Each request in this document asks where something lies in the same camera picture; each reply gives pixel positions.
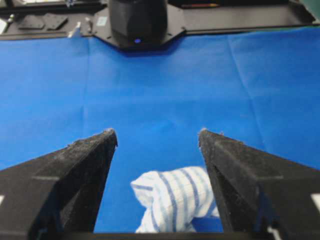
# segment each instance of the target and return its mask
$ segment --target white and blue striped towel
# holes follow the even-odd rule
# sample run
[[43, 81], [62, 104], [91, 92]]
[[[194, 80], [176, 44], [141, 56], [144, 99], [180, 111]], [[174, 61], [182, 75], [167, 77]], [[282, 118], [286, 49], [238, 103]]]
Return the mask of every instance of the white and blue striped towel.
[[146, 207], [136, 233], [195, 232], [194, 217], [219, 217], [208, 174], [201, 167], [150, 171], [131, 187]]

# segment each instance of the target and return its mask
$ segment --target blue fabric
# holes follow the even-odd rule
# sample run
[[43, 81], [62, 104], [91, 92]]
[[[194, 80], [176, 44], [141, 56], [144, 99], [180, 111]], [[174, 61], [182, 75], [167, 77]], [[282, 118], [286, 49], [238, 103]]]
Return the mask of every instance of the blue fabric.
[[127, 54], [96, 38], [1, 41], [0, 168], [115, 128], [97, 232], [139, 226], [130, 182], [142, 173], [204, 166], [203, 127], [320, 169], [319, 56], [318, 28], [188, 36]]

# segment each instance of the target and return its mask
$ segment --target towel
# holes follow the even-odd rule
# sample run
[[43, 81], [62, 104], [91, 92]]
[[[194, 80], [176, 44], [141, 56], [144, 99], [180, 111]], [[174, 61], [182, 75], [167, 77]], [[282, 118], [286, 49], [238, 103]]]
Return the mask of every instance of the towel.
[[131, 182], [146, 208], [136, 233], [195, 232], [194, 217], [219, 217], [207, 171], [191, 166], [149, 171]]

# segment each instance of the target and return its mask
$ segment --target white label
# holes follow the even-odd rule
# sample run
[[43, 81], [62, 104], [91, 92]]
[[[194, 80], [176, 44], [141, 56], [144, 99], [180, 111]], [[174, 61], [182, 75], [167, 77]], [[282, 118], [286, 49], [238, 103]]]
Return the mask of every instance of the white label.
[[0, 19], [0, 34], [2, 34], [7, 28], [7, 23]]
[[96, 22], [96, 26], [97, 27], [104, 27], [106, 25], [107, 21], [108, 21], [107, 16], [100, 16], [98, 18], [98, 21]]
[[320, 193], [311, 194], [311, 198], [320, 212]]
[[2, 202], [3, 202], [4, 199], [5, 199], [5, 196], [0, 195], [0, 206], [1, 206], [1, 204], [2, 204]]

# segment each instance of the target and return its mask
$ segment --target blue tablecloth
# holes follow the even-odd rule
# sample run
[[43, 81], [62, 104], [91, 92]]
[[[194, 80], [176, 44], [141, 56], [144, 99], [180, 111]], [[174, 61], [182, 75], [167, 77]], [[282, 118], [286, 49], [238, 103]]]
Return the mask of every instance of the blue tablecloth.
[[114, 128], [96, 232], [139, 226], [130, 181], [142, 173], [204, 166], [203, 127], [320, 169], [319, 56], [318, 28], [188, 36], [141, 53], [96, 38], [1, 41], [0, 169]]

